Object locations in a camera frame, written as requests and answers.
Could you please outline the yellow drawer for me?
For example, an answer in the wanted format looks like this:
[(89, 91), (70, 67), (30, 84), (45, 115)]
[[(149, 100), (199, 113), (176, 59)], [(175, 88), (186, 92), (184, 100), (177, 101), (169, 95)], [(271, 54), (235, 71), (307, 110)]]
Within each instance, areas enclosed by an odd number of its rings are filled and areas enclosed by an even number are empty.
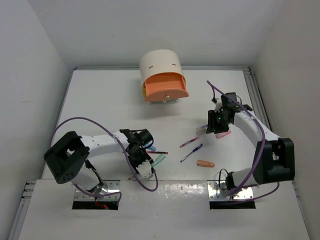
[(142, 89), (143, 98), (145, 99), (146, 98), (146, 86), (143, 85), (141, 89)]

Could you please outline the blue correction tape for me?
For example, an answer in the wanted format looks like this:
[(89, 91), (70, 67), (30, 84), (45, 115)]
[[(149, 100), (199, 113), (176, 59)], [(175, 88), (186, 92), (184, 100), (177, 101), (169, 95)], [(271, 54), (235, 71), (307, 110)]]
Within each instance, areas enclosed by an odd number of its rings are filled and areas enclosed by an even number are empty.
[(154, 146), (151, 146), (150, 148), (149, 148), (151, 151), (156, 151), (157, 149), (156, 149), (156, 147), (154, 147)]

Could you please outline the metal mounting plate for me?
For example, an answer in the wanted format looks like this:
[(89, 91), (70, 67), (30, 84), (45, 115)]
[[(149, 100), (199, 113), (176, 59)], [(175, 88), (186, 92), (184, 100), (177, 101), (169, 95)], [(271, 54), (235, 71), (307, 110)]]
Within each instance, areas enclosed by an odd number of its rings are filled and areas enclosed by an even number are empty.
[(118, 202), (121, 198), (120, 181), (117, 180), (106, 180), (91, 192), (76, 186), (74, 193), (75, 201), (94, 202), (97, 199), (100, 202)]
[(251, 187), (242, 188), (236, 194), (228, 196), (227, 190), (222, 190), (226, 187), (224, 180), (219, 182), (217, 180), (207, 181), (208, 196), (210, 202), (238, 202), (244, 200), (252, 200), (254, 193)]

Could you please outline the green correction tape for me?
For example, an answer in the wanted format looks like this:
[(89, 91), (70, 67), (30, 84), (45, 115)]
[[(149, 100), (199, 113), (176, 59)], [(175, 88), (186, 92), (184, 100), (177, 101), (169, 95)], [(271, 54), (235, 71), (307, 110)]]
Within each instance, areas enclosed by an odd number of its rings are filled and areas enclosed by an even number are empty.
[(166, 158), (165, 154), (160, 154), (151, 164), (152, 168), (155, 168), (158, 164), (160, 164)]

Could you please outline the pink red gel pen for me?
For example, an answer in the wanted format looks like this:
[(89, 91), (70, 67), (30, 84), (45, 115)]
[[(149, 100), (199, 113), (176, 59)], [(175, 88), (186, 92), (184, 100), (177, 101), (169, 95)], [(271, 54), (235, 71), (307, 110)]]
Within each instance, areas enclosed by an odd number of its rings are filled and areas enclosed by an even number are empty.
[(192, 143), (192, 142), (194, 142), (194, 141), (196, 141), (196, 140), (198, 140), (198, 139), (199, 139), (199, 136), (197, 136), (197, 137), (195, 137), (195, 138), (193, 138), (193, 139), (191, 139), (191, 140), (189, 140), (189, 141), (181, 144), (181, 145), (179, 146), (179, 148), (183, 148), (183, 147), (185, 147), (186, 145), (188, 145), (188, 144), (190, 144), (190, 143)]

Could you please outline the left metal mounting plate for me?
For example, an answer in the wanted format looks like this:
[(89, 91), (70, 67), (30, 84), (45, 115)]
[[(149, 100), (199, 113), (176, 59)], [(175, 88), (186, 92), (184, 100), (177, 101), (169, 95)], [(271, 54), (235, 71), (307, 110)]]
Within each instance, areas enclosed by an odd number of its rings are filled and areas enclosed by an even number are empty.
[(75, 201), (94, 202), (97, 199), (100, 202), (118, 202), (121, 198), (120, 181), (117, 180), (106, 180), (91, 192), (76, 186), (74, 193)]

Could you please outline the red pen dark cap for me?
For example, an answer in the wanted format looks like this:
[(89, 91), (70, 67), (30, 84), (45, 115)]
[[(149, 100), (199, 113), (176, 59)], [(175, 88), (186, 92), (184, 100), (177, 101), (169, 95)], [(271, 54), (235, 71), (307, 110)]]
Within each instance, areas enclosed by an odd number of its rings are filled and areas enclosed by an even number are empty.
[(146, 151), (147, 153), (149, 154), (164, 154), (164, 155), (167, 155), (169, 154), (167, 151)]

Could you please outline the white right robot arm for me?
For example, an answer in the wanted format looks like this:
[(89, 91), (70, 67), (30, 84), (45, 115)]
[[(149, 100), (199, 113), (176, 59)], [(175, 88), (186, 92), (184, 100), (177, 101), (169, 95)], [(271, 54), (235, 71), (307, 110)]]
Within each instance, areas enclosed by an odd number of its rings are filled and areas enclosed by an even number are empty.
[(254, 114), (253, 109), (237, 101), (229, 92), (212, 98), (214, 110), (208, 111), (207, 134), (222, 134), (236, 126), (255, 147), (252, 166), (228, 172), (225, 186), (228, 195), (243, 187), (293, 181), (296, 175), (295, 146), (290, 138), (282, 138), (268, 129)]

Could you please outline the blue gel pen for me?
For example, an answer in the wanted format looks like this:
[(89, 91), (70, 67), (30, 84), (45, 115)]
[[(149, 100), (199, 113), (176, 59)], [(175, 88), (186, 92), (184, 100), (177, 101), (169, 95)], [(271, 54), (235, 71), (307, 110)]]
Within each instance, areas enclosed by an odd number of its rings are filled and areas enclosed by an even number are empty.
[(190, 153), (188, 153), (184, 158), (182, 158), (179, 162), (180, 163), (184, 162), (188, 157), (190, 157), (193, 153), (197, 152), (202, 147), (203, 147), (203, 144), (201, 143), (196, 148), (194, 148)]

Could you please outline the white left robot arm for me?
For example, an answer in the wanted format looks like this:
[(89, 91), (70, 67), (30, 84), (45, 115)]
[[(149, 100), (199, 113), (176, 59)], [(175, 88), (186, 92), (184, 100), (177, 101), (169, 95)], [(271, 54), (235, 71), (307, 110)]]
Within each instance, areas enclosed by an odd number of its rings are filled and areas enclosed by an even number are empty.
[(153, 137), (147, 129), (121, 129), (115, 133), (85, 136), (67, 132), (43, 158), (58, 184), (68, 182), (90, 197), (109, 196), (90, 159), (110, 153), (124, 153), (133, 176), (149, 180), (154, 175), (153, 159), (146, 152)]

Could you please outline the white front shelf board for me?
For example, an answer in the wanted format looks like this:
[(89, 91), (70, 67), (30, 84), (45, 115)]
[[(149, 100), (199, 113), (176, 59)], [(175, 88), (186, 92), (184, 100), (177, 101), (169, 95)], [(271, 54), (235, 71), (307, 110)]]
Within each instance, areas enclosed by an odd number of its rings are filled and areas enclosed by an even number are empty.
[(75, 188), (38, 180), (20, 232), (22, 240), (307, 240), (290, 182), (261, 186), (253, 209), (210, 208), (205, 181), (161, 181), (155, 192), (120, 182), (117, 210), (73, 209)]

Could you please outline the orange correction tape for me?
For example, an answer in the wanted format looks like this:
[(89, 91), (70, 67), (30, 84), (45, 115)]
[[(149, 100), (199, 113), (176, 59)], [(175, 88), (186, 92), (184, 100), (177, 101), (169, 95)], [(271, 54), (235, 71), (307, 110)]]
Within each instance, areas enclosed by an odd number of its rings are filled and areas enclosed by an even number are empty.
[(198, 167), (205, 167), (205, 168), (214, 168), (215, 167), (215, 164), (213, 162), (205, 161), (205, 160), (198, 160), (196, 162), (196, 165)]

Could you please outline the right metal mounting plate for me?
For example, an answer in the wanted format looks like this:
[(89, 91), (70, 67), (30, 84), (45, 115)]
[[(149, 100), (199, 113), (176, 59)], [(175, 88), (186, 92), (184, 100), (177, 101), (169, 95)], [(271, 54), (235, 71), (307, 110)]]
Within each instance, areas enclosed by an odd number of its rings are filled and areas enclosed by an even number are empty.
[(217, 180), (207, 181), (208, 196), (210, 202), (238, 202), (244, 200), (252, 200), (254, 193), (251, 187), (242, 188), (236, 194), (228, 196), (227, 190), (222, 190), (226, 187), (224, 180), (219, 182)]

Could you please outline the cream drawer cabinet shell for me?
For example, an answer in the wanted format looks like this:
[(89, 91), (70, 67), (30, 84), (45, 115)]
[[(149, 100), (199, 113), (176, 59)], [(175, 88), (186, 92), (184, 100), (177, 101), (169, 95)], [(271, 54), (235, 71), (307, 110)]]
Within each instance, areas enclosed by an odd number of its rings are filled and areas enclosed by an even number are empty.
[(146, 53), (139, 62), (141, 87), (146, 79), (161, 73), (178, 73), (184, 76), (178, 55), (167, 49), (153, 50)]

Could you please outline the pink correction tape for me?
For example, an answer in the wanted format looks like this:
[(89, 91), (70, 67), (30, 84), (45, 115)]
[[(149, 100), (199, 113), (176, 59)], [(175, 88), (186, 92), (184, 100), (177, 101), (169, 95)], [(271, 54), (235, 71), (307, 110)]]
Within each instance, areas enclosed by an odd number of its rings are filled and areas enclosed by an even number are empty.
[(216, 137), (217, 139), (221, 139), (221, 138), (223, 138), (223, 137), (225, 137), (225, 136), (228, 136), (228, 135), (230, 135), (230, 134), (231, 134), (231, 130), (228, 130), (227, 132), (217, 133), (217, 134), (215, 135), (215, 137)]

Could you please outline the orange top drawer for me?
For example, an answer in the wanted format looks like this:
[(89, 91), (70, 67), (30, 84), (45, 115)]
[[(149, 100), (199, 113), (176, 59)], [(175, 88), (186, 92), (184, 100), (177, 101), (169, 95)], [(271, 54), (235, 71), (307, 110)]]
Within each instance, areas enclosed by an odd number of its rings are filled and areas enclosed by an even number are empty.
[(184, 76), (175, 72), (150, 76), (143, 85), (146, 90), (145, 102), (167, 102), (189, 96)]

